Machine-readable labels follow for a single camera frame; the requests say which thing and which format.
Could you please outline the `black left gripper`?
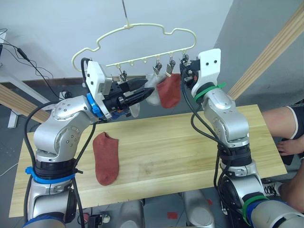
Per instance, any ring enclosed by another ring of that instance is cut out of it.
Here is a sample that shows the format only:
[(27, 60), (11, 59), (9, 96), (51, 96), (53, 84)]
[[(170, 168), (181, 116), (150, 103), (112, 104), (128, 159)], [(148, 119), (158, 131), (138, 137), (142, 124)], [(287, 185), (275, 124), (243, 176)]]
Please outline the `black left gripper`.
[(118, 84), (112, 83), (110, 93), (104, 95), (103, 103), (110, 113), (123, 112), (129, 109), (129, 106), (135, 105), (149, 97), (154, 88), (148, 87), (136, 92), (133, 95), (126, 96), (124, 93), (134, 91), (143, 86), (148, 80), (143, 78), (134, 78), (129, 81)]

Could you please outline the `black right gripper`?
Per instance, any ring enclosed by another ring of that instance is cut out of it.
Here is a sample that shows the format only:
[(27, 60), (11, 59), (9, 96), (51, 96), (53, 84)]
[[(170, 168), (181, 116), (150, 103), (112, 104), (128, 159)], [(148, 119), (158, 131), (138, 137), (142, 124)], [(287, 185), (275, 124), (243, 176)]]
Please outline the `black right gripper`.
[(181, 76), (181, 81), (183, 83), (184, 86), (186, 86), (186, 88), (188, 90), (191, 90), (194, 86), (194, 84), (197, 82), (198, 80), (198, 75), (199, 75), (199, 71), (200, 71), (200, 60), (197, 58), (196, 60), (192, 60), (192, 61), (180, 61), (180, 72), (189, 72), (189, 75), (182, 75)]

